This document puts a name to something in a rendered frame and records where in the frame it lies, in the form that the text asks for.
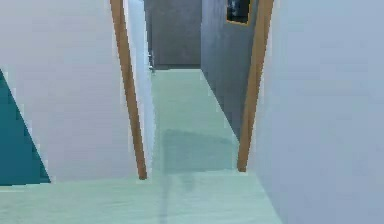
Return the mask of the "dark picture with yellow frame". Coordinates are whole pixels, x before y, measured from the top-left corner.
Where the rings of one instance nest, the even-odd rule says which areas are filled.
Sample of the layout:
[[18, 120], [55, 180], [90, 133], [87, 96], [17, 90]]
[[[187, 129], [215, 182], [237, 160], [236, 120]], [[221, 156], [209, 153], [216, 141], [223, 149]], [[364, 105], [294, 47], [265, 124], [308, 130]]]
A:
[[226, 20], [230, 23], [247, 25], [251, 8], [252, 0], [227, 0]]

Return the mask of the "white room door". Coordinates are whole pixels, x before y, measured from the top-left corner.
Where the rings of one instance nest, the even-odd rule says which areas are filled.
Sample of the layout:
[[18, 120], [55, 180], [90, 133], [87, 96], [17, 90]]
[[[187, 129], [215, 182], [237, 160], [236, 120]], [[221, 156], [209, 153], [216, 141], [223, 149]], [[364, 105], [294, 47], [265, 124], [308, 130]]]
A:
[[144, 0], [123, 0], [123, 6], [143, 139], [144, 158], [147, 173], [151, 174], [156, 124]]

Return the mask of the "brown wooden door frame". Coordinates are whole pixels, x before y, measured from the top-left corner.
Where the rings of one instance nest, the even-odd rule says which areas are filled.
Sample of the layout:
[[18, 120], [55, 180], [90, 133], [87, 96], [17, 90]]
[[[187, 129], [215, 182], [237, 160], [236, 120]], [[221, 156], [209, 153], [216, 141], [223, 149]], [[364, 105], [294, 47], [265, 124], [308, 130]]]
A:
[[[114, 34], [116, 37], [124, 93], [128, 108], [131, 134], [133, 137], [134, 154], [138, 178], [145, 180], [147, 175], [143, 149], [143, 140], [139, 121], [139, 112], [133, 77], [129, 35], [126, 28], [126, 16], [123, 0], [109, 0], [111, 6]], [[238, 150], [237, 170], [247, 171], [248, 158], [251, 148], [253, 126], [255, 123], [257, 101], [262, 81], [265, 54], [268, 43], [271, 15], [274, 0], [258, 0], [257, 17], [254, 26], [251, 63], [249, 67], [247, 92], [243, 121], [241, 125], [240, 145]]]

